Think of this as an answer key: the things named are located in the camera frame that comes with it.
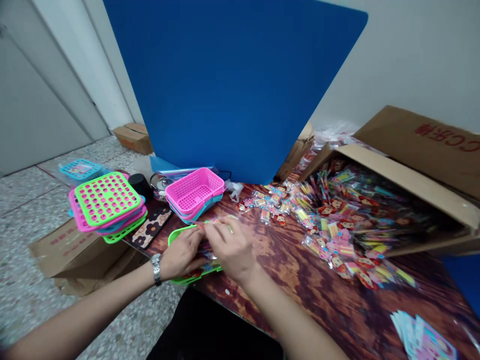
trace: hand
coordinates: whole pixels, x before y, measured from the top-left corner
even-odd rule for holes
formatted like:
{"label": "hand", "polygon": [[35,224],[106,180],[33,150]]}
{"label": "hand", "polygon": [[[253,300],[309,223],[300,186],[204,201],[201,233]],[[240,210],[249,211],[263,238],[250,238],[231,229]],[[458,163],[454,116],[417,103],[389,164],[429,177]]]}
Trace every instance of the hand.
{"label": "hand", "polygon": [[202,257],[194,260],[205,233],[199,227],[183,231],[165,250],[160,259],[162,281],[186,275],[209,261]]}
{"label": "hand", "polygon": [[232,217],[219,220],[222,223],[204,224],[206,237],[223,270],[243,287],[260,266],[252,253],[252,239],[245,236],[238,220]]}

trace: green square tray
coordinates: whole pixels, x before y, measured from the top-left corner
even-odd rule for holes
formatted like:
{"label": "green square tray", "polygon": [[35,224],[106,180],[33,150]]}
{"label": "green square tray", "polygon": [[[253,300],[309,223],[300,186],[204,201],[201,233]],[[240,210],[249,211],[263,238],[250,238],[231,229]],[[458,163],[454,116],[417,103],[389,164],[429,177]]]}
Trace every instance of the green square tray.
{"label": "green square tray", "polygon": [[135,228],[142,225],[145,222],[145,220],[147,219],[148,214],[149,214],[149,212],[147,211],[144,216],[142,216],[137,221],[133,222],[132,224],[130,224],[129,226],[127,226],[126,228],[124,228],[120,232],[102,236],[103,240],[105,240],[105,242],[107,244],[115,244],[116,242],[119,242],[124,237],[126,237],[131,231],[133,231]]}
{"label": "green square tray", "polygon": [[75,196],[91,227],[101,227],[142,204],[140,195],[118,171],[77,186]]}

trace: left hand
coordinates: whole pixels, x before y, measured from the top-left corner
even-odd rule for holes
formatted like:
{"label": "left hand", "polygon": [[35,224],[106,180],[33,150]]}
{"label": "left hand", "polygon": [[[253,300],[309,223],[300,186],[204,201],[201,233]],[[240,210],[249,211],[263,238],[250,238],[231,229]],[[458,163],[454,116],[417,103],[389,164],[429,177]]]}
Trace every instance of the left hand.
{"label": "left hand", "polygon": [[202,257],[194,260],[200,241],[205,236],[204,230],[192,227],[182,232],[165,250],[160,259],[160,276],[162,281],[178,278],[198,269],[209,261]]}

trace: plastic basket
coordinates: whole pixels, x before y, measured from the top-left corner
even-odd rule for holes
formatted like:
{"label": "plastic basket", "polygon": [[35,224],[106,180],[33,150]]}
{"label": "plastic basket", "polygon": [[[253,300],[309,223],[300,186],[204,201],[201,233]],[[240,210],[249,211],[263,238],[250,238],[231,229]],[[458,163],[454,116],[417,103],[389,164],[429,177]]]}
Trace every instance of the plastic basket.
{"label": "plastic basket", "polygon": [[122,231],[118,232],[118,233],[115,233],[115,234],[110,234],[110,235],[105,235],[103,236],[103,240],[105,240],[105,242],[107,244],[115,244],[117,242],[119,242],[120,240],[122,240],[124,237],[126,237],[128,234],[130,234],[133,230],[135,230],[136,228],[138,228],[140,225],[142,225],[145,220],[147,219],[147,215],[148,215],[148,211],[145,213],[145,215],[140,218],[139,220],[135,221],[133,224],[131,224],[130,226],[126,227],[125,229],[123,229]]}
{"label": "plastic basket", "polygon": [[213,205],[215,205],[215,203],[219,202],[220,200],[222,200],[222,196],[223,195],[219,195],[217,196],[216,198],[214,198],[213,201],[210,201],[209,203],[205,204],[201,209],[200,211],[198,211],[196,214],[194,215],[191,215],[191,216],[183,216],[182,214],[180,214],[177,209],[169,203],[170,205],[170,208],[173,210],[173,212],[175,212],[175,214],[178,215],[178,217],[185,223],[185,224],[191,224],[193,221],[197,221],[198,218],[203,215],[207,210],[209,210]]}
{"label": "plastic basket", "polygon": [[184,213],[182,213],[181,211],[179,211],[179,210],[176,208],[176,206],[175,206],[174,204],[172,204],[172,203],[170,202],[170,200],[169,200],[168,198],[167,198],[166,200],[168,201],[168,204],[170,205],[170,207],[171,207],[172,209],[174,209],[175,212],[176,212],[177,214],[179,214],[179,216],[188,219],[188,218],[193,218],[196,214],[198,214],[199,212],[201,212],[206,206],[210,205],[211,203],[219,202],[220,200],[222,200],[223,196],[224,196],[224,194],[221,193],[221,194],[218,195],[218,196],[214,196],[214,197],[208,199],[207,201],[205,201],[205,203],[204,203],[203,205],[202,205],[202,204],[199,204],[198,207],[195,209],[195,211],[193,211],[193,212],[190,213],[190,214],[184,214]]}
{"label": "plastic basket", "polygon": [[84,182],[102,175],[102,166],[85,159],[78,159],[61,167],[60,172],[71,179]]}
{"label": "plastic basket", "polygon": [[[194,228],[196,227],[197,225],[190,225],[190,226],[187,226],[187,227],[182,227],[182,228],[179,228],[177,230],[174,230],[171,232],[170,236],[168,237],[168,246],[170,246],[170,244],[176,239],[179,237],[179,235],[184,232],[185,230],[187,229],[190,229],[190,228]],[[200,274],[200,276],[198,277],[188,277],[188,278],[184,278],[184,277],[177,277],[175,279],[172,279],[171,282],[174,283],[174,284],[179,284],[179,285],[188,285],[188,284],[191,284],[193,282],[196,282],[197,280],[200,280],[202,278],[202,276],[206,275],[206,274],[210,274],[210,273],[213,273],[213,272],[219,272],[219,271],[222,271],[222,267],[220,265],[215,265],[214,268],[212,268],[211,270],[207,270],[207,271],[204,271]]]}
{"label": "plastic basket", "polygon": [[173,212],[175,212],[175,214],[178,215],[178,217],[187,225],[191,225],[193,224],[194,221],[197,221],[199,219],[200,216],[202,216],[205,212],[207,212],[207,210],[209,210],[215,203],[212,202],[210,205],[206,206],[201,212],[199,212],[194,218],[190,219],[190,220],[187,220],[185,218],[183,218],[182,216],[180,216],[174,209]]}
{"label": "plastic basket", "polygon": [[165,189],[169,202],[181,214],[193,213],[200,205],[201,208],[206,201],[223,191],[225,184],[222,178],[206,167],[195,170]]}
{"label": "plastic basket", "polygon": [[131,215],[143,205],[124,174],[110,172],[75,188],[85,221],[91,227],[108,227]]}
{"label": "plastic basket", "polygon": [[99,235],[106,236],[112,235],[121,232],[126,229],[130,224],[133,224],[138,219],[141,219],[147,213],[147,207],[143,205],[139,210],[136,210],[135,213],[128,219],[120,221],[118,224],[109,227],[108,229],[98,229],[96,232]]}
{"label": "plastic basket", "polygon": [[[141,205],[143,206],[143,204],[145,203],[145,198],[141,195],[140,197],[141,197]],[[80,204],[77,200],[77,197],[75,196],[75,189],[70,190],[70,192],[68,193],[68,200],[71,206],[70,211],[72,212],[72,217],[75,219],[75,222],[76,222],[76,227],[78,231],[82,233],[90,233],[96,230],[103,230],[105,233],[114,232],[115,228],[112,228],[112,227],[116,227],[117,229],[119,229],[122,225],[126,223],[126,221],[129,220],[129,218],[135,217],[142,209],[140,207],[139,209],[134,210],[130,213],[125,213],[124,215],[119,216],[118,218],[108,222],[103,226],[90,226],[87,223],[87,220],[85,219],[82,209],[80,208]]]}

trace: black pants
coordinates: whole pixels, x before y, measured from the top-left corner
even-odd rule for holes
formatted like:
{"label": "black pants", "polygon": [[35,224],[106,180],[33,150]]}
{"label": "black pants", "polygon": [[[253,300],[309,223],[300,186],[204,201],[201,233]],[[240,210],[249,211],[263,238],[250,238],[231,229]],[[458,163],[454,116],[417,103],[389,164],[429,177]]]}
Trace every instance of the black pants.
{"label": "black pants", "polygon": [[147,360],[283,359],[278,342],[192,287]]}

